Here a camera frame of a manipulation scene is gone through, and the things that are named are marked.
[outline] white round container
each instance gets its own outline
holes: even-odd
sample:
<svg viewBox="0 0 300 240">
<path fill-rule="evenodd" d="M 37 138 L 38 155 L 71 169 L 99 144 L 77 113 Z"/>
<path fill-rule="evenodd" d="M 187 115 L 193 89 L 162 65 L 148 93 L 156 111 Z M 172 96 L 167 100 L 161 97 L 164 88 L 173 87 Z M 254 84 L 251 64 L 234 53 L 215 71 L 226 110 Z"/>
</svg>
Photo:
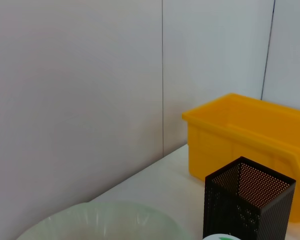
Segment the white round container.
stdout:
<svg viewBox="0 0 300 240">
<path fill-rule="evenodd" d="M 226 234 L 214 234 L 214 235 L 207 236 L 203 240 L 240 240 L 240 239 Z"/>
</svg>

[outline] light green bowl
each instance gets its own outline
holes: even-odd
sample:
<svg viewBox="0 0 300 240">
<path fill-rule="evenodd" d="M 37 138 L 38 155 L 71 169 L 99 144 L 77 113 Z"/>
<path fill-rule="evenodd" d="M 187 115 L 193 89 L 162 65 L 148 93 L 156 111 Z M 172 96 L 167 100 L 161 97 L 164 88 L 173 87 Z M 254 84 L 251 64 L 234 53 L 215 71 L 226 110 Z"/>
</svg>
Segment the light green bowl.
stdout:
<svg viewBox="0 0 300 240">
<path fill-rule="evenodd" d="M 72 206 L 30 228 L 17 240 L 190 240 L 175 221 L 130 202 Z"/>
</svg>

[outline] yellow storage bin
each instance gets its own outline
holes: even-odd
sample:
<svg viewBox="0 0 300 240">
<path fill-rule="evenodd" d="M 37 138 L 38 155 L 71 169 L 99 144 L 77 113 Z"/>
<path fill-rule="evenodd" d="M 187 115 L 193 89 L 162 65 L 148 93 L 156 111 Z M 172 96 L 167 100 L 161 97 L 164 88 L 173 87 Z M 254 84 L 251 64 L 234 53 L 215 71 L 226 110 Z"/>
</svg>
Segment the yellow storage bin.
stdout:
<svg viewBox="0 0 300 240">
<path fill-rule="evenodd" d="M 189 171 L 201 179 L 244 156 L 296 180 L 290 214 L 300 222 L 300 111 L 237 94 L 183 113 Z"/>
</svg>

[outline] white table surface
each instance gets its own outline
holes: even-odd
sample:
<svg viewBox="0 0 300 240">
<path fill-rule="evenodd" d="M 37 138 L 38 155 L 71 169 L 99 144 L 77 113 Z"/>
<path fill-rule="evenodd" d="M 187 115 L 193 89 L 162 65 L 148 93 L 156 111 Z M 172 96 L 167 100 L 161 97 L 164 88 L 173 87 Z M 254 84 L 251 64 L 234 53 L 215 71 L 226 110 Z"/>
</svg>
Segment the white table surface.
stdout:
<svg viewBox="0 0 300 240">
<path fill-rule="evenodd" d="M 205 184 L 188 170 L 188 146 L 98 196 L 93 201 L 130 201 L 158 209 L 172 217 L 194 240 L 202 240 Z M 286 240 L 295 240 L 290 235 Z"/>
</svg>

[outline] white wall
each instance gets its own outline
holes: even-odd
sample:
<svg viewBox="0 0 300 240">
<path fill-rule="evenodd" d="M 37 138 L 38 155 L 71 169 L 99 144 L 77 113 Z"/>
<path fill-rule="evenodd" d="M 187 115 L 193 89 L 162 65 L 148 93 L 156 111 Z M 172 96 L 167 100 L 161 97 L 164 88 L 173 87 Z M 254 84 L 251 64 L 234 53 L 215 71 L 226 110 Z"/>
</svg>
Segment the white wall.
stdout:
<svg viewBox="0 0 300 240">
<path fill-rule="evenodd" d="M 273 4 L 163 1 L 164 154 L 186 142 L 182 112 L 230 92 L 261 97 Z"/>
<path fill-rule="evenodd" d="M 275 2 L 262 99 L 300 109 L 300 0 Z"/>
<path fill-rule="evenodd" d="M 162 157 L 161 0 L 0 0 L 0 240 Z"/>
</svg>

